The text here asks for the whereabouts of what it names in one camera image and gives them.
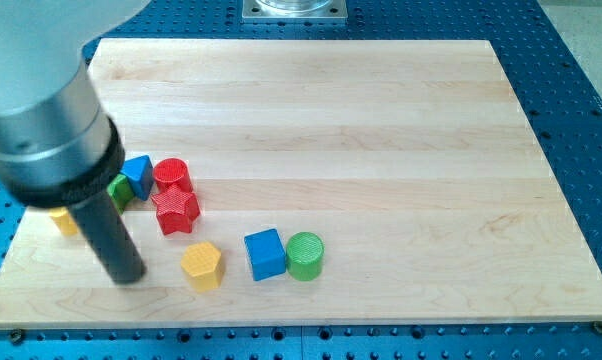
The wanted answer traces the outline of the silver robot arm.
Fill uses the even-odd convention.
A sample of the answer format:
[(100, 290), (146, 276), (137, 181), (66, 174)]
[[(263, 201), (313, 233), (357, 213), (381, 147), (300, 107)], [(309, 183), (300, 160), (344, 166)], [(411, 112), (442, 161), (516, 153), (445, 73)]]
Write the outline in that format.
[(145, 265), (106, 191), (125, 151), (82, 49), (146, 5), (0, 1), (0, 180), (25, 205), (67, 208), (116, 284)]

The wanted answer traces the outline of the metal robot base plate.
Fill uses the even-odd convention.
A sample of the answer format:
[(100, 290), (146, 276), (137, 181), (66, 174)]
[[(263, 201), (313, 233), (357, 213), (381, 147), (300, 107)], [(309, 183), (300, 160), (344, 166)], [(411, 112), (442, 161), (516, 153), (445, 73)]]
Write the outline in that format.
[(346, 0), (243, 0), (242, 19), (335, 20), (348, 17)]

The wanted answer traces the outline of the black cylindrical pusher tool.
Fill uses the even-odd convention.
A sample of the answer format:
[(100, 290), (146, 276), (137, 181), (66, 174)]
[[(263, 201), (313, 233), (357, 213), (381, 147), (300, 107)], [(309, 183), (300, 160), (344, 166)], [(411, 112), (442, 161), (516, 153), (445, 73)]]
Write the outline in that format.
[(130, 284), (143, 277), (146, 267), (107, 192), (123, 165), (125, 150), (112, 119), (106, 123), (108, 145), (89, 170), (55, 185), (17, 186), (12, 194), (28, 206), (66, 207), (111, 280)]

